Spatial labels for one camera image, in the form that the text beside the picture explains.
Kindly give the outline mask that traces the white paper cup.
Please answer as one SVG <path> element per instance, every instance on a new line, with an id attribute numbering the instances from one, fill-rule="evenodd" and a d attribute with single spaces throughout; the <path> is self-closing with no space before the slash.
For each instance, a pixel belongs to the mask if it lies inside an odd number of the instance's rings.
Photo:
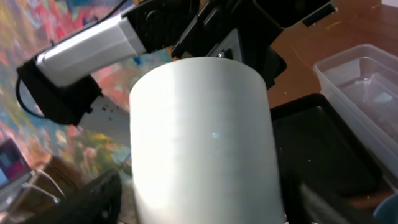
<path id="1" fill-rule="evenodd" d="M 234 60 L 197 57 L 132 88 L 130 137 L 139 223 L 283 223 L 263 78 Z"/>

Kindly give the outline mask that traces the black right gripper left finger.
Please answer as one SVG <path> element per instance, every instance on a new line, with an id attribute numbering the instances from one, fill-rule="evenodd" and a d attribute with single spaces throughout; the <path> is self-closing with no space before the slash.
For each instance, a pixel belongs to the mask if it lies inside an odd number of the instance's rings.
<path id="1" fill-rule="evenodd" d="M 122 182 L 110 169 L 76 194 L 23 224 L 116 224 L 121 211 Z"/>

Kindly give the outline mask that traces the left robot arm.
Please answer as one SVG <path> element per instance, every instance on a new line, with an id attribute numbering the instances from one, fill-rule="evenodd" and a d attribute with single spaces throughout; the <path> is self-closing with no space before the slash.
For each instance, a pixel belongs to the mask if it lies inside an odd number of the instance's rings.
<path id="1" fill-rule="evenodd" d="M 272 87 L 287 67 L 271 43 L 284 29 L 334 13 L 331 0 L 149 0 L 52 43 L 17 69 L 38 104 L 37 117 L 78 125 L 102 96 L 92 73 L 166 47 L 182 58 L 225 57 L 255 69 Z"/>

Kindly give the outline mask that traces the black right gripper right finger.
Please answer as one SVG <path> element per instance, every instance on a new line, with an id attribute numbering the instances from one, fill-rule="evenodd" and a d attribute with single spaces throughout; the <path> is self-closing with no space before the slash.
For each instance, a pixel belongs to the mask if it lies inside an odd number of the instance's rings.
<path id="1" fill-rule="evenodd" d="M 284 208 L 289 224 L 371 224 L 373 216 L 333 192 L 296 174 L 284 175 Z"/>

